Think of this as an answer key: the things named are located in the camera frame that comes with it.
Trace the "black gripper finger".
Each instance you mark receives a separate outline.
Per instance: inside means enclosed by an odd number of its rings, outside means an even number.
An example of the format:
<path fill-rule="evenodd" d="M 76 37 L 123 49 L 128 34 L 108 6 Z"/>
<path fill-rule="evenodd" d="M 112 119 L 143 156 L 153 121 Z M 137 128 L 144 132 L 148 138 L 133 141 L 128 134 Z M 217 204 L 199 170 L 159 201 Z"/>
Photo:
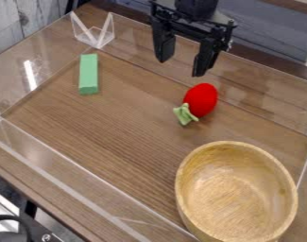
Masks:
<path fill-rule="evenodd" d="M 213 67 L 219 52 L 217 41 L 211 38 L 204 38 L 200 41 L 200 50 L 193 59 L 193 77 L 201 77 L 207 70 Z"/>
<path fill-rule="evenodd" d="M 175 54 L 176 36 L 168 22 L 152 18 L 153 53 L 160 62 Z"/>

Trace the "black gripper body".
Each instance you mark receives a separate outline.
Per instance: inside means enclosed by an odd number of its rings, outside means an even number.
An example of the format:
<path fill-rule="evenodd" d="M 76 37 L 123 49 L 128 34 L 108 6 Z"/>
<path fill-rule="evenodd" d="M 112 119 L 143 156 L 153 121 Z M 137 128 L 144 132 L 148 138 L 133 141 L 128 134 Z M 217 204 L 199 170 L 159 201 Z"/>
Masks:
<path fill-rule="evenodd" d="M 173 33 L 196 41 L 209 37 L 231 41 L 235 21 L 217 11 L 219 0 L 151 0 L 152 18 L 168 22 Z"/>

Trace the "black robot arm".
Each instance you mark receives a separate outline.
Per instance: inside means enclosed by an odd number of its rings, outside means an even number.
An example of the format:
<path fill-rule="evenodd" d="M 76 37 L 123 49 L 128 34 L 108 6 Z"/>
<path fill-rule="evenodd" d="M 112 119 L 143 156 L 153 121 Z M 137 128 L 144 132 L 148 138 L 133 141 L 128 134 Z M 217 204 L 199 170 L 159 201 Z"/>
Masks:
<path fill-rule="evenodd" d="M 193 58 L 192 76 L 213 68 L 221 51 L 232 45 L 235 20 L 217 12 L 219 0 L 151 0 L 153 54 L 165 62 L 176 50 L 176 35 L 200 44 Z"/>

